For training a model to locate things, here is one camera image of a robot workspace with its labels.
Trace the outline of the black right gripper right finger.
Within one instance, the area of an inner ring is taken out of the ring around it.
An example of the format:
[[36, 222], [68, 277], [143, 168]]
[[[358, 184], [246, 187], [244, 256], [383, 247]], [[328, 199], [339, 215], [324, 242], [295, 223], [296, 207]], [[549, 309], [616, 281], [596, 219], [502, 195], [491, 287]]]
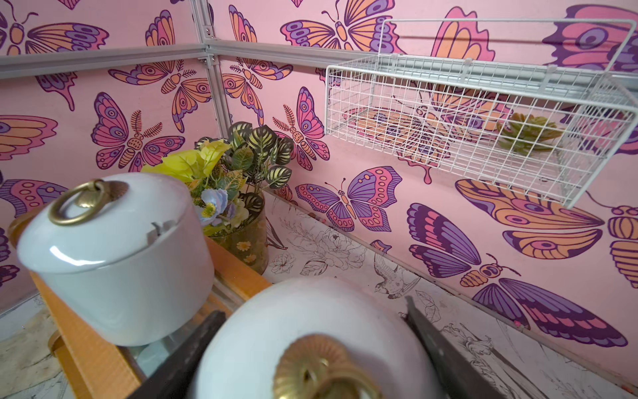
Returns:
[[433, 364], [449, 398], [503, 398], [446, 337], [420, 312], [411, 296], [405, 297], [405, 322], [415, 333]]

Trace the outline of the white tea canister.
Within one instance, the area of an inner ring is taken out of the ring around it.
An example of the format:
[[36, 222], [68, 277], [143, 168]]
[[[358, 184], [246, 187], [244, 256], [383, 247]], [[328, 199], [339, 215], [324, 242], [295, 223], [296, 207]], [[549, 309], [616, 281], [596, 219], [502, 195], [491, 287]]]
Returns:
[[206, 348], [190, 398], [442, 398], [396, 312], [338, 279], [289, 279], [241, 305]]
[[22, 232], [19, 261], [101, 337], [155, 342], [204, 305], [214, 263], [186, 185], [125, 173], [63, 193]]

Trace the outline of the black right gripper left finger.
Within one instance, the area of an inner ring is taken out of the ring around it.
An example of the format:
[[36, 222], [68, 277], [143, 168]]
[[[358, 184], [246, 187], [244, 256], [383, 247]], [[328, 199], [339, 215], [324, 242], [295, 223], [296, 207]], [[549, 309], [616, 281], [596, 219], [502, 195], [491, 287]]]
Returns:
[[206, 348], [226, 320], [226, 313], [219, 310], [212, 312], [128, 398], [186, 398]]

